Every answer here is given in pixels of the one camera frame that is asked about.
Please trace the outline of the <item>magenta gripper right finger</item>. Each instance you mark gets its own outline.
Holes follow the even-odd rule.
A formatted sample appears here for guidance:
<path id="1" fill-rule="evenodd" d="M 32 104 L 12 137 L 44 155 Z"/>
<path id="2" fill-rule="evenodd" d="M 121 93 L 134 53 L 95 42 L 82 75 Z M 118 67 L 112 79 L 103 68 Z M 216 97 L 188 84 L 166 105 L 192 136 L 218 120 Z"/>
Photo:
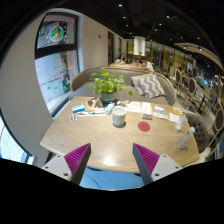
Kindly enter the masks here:
<path id="1" fill-rule="evenodd" d="M 133 144 L 132 153 L 136 160 L 143 183 L 145 185 L 153 182 L 152 172 L 160 158 L 160 156 L 139 144 Z"/>

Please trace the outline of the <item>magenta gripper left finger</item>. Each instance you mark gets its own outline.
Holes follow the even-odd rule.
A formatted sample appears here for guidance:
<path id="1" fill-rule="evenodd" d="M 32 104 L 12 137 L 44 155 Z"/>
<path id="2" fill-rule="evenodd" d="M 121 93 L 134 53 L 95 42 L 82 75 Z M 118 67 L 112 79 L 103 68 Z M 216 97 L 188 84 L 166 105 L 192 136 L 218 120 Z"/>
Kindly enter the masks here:
<path id="1" fill-rule="evenodd" d="M 65 161 L 72 173 L 71 181 L 79 185 L 84 174 L 87 162 L 91 155 L 91 144 L 87 143 L 64 156 Z"/>

